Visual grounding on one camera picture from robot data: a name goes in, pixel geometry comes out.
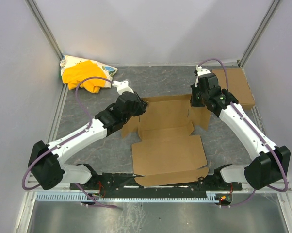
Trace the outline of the brown cardboard box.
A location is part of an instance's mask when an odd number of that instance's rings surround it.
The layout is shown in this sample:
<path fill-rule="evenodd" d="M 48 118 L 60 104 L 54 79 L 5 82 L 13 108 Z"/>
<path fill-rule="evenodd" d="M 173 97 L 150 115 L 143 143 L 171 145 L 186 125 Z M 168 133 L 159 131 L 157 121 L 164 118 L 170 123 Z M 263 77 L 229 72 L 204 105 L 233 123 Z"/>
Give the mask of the brown cardboard box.
<path fill-rule="evenodd" d="M 196 126 L 208 129 L 211 112 L 192 107 L 190 95 L 145 98 L 144 114 L 132 117 L 122 128 L 126 137 L 137 132 L 141 141 L 132 149 L 135 181 L 143 187 L 195 182 L 209 172 Z"/>
<path fill-rule="evenodd" d="M 228 68 L 228 90 L 231 92 L 244 110 L 251 110 L 255 105 L 247 79 L 241 68 Z"/>

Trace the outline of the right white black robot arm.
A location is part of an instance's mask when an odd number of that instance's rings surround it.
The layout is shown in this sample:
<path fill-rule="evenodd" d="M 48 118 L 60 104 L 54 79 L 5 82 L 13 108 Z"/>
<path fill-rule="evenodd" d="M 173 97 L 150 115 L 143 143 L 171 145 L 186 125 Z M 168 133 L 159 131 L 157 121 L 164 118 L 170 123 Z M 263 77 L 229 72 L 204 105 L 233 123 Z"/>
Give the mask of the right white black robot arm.
<path fill-rule="evenodd" d="M 195 71 L 191 85 L 192 107 L 206 107 L 224 122 L 241 141 L 251 158 L 248 165 L 227 165 L 219 172 L 226 183 L 247 183 L 253 189 L 269 187 L 278 192 L 289 188 L 287 172 L 291 152 L 270 140 L 247 116 L 237 98 L 222 89 L 217 76 L 207 69 Z"/>

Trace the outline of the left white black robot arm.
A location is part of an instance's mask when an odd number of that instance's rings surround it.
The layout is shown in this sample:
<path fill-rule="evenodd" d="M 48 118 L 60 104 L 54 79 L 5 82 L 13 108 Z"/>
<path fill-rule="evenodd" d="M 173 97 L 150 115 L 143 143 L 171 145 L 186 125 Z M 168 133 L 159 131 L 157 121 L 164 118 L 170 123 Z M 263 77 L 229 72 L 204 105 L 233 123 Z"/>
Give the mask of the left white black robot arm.
<path fill-rule="evenodd" d="M 124 92 L 115 103 L 100 111 L 83 127 L 56 141 L 36 142 L 28 162 L 28 172 L 44 190 L 60 183 L 87 183 L 93 176 L 86 165 L 67 165 L 66 161 L 90 144 L 108 137 L 132 118 L 146 112 L 147 102 L 136 92 Z"/>

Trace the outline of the closed brown cardboard box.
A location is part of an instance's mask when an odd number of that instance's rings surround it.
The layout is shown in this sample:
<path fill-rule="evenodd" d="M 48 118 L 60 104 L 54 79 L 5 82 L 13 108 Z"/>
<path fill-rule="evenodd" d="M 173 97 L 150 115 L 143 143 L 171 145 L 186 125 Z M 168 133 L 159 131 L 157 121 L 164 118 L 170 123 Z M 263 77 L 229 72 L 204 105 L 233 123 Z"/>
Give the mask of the closed brown cardboard box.
<path fill-rule="evenodd" d="M 251 110 L 255 105 L 247 79 L 241 68 L 228 68 L 228 90 L 231 92 L 244 110 Z"/>

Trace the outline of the yellow crumpled cloth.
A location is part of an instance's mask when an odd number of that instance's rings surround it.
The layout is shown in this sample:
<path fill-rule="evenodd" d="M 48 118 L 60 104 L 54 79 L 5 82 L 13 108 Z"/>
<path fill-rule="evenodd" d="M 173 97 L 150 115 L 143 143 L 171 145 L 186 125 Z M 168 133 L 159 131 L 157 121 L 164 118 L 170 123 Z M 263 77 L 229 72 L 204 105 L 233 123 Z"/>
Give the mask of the yellow crumpled cloth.
<path fill-rule="evenodd" d="M 91 61 L 85 61 L 73 67 L 66 68 L 62 74 L 62 81 L 68 85 L 69 90 L 73 90 L 77 88 L 82 80 L 94 76 L 108 78 L 98 65 Z M 84 88 L 90 93 L 98 93 L 101 88 L 110 87 L 111 83 L 102 79 L 90 79 L 80 85 L 80 88 Z"/>

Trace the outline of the white patterned cloth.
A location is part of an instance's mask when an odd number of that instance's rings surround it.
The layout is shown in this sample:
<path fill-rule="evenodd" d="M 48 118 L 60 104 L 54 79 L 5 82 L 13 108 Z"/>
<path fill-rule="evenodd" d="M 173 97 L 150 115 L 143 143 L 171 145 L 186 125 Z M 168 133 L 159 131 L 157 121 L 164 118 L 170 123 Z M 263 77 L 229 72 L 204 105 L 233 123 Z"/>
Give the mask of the white patterned cloth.
<path fill-rule="evenodd" d="M 108 82 L 112 82 L 113 80 L 113 76 L 114 74 L 117 72 L 117 68 L 113 67 L 113 66 L 110 66 L 110 65 L 106 65 L 104 63 L 101 63 L 101 62 L 98 62 L 98 61 L 94 61 L 94 60 L 89 60 L 89 59 L 84 59 L 84 58 L 79 58 L 79 57 L 74 57 L 74 56 L 69 56 L 69 55 L 66 55 L 61 61 L 60 61 L 60 74 L 61 74 L 61 77 L 62 77 L 62 74 L 64 72 L 64 70 L 66 68 L 69 68 L 69 67 L 73 67 L 81 62 L 85 62 L 85 61 L 91 61 L 92 63 L 98 65 L 103 71 L 104 73 L 106 74 L 106 76 L 108 77 L 107 79 L 105 78 L 102 78 L 102 77 L 98 77 L 98 76 L 94 76 L 94 77 L 89 77 L 89 78 L 86 78 L 84 80 L 82 80 L 78 86 L 80 86 L 83 82 L 87 81 L 87 80 L 90 80 L 90 79 L 102 79 L 102 80 L 106 80 Z"/>

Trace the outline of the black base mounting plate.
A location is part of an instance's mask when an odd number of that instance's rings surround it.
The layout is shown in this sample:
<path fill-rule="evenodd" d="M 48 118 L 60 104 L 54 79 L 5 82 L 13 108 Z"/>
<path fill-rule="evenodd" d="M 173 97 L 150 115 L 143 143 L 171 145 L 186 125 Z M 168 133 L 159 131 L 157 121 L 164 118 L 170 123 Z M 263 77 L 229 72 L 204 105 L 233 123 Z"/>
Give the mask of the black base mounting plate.
<path fill-rule="evenodd" d="M 95 174 L 81 187 L 87 193 L 107 198 L 179 198 L 205 197 L 207 191 L 229 193 L 241 191 L 240 183 L 226 183 L 219 173 L 198 178 L 194 182 L 176 182 L 167 185 L 139 185 L 134 174 L 101 173 Z"/>

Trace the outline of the right aluminium frame post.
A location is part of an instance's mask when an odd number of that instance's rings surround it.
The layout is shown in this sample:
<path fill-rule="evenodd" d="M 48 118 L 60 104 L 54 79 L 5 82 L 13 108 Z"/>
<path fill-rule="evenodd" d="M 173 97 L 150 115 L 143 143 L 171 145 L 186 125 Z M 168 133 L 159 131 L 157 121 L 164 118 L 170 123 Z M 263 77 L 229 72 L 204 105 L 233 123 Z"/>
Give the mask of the right aluminium frame post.
<path fill-rule="evenodd" d="M 273 0 L 268 7 L 262 21 L 260 22 L 258 28 L 256 29 L 250 43 L 246 47 L 241 59 L 238 61 L 239 67 L 244 67 L 246 62 L 248 61 L 250 55 L 252 54 L 253 50 L 255 49 L 256 45 L 258 44 L 260 38 L 262 37 L 264 31 L 268 27 L 270 21 L 272 20 L 274 14 L 276 13 L 278 7 L 282 3 L 281 0 Z"/>

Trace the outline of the aluminium frame post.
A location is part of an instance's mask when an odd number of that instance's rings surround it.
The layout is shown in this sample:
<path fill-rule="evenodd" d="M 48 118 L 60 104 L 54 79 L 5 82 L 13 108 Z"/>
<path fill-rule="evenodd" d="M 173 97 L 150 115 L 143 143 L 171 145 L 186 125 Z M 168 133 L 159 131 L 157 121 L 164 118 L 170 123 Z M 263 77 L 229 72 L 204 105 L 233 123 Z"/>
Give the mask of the aluminium frame post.
<path fill-rule="evenodd" d="M 253 50 L 255 49 L 256 45 L 258 44 L 260 38 L 262 37 L 264 31 L 268 27 L 270 21 L 272 20 L 274 14 L 276 13 L 278 7 L 282 3 L 281 0 L 273 0 L 268 7 L 262 21 L 260 22 L 258 28 L 256 29 L 250 43 L 246 47 L 241 59 L 238 61 L 239 67 L 244 67 L 246 62 L 248 61 L 250 55 L 252 54 Z"/>
<path fill-rule="evenodd" d="M 58 57 L 59 60 L 62 60 L 63 58 L 63 53 L 51 31 L 49 26 L 47 25 L 42 12 L 40 11 L 37 3 L 35 0 L 25 0 L 25 3 L 29 7 L 31 13 L 33 14 L 34 18 L 36 19 L 39 27 L 41 28 L 43 34 L 45 35 L 47 41 L 49 42 L 51 48 L 55 52 L 56 56 Z"/>

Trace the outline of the left aluminium frame post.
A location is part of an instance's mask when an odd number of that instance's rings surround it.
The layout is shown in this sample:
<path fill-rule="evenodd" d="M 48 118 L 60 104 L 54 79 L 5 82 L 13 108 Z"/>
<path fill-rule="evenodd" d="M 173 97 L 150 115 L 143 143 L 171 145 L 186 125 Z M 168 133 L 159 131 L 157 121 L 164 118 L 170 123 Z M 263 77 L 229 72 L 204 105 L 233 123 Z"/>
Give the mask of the left aluminium frame post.
<path fill-rule="evenodd" d="M 62 60 L 63 58 L 63 53 L 51 31 L 49 26 L 47 25 L 42 12 L 40 11 L 37 3 L 35 0 L 25 0 L 25 3 L 29 7 L 31 13 L 33 14 L 34 18 L 36 19 L 39 27 L 41 28 L 43 34 L 45 35 L 47 41 L 49 42 L 51 48 L 55 52 L 56 56 L 58 57 L 59 60 Z"/>

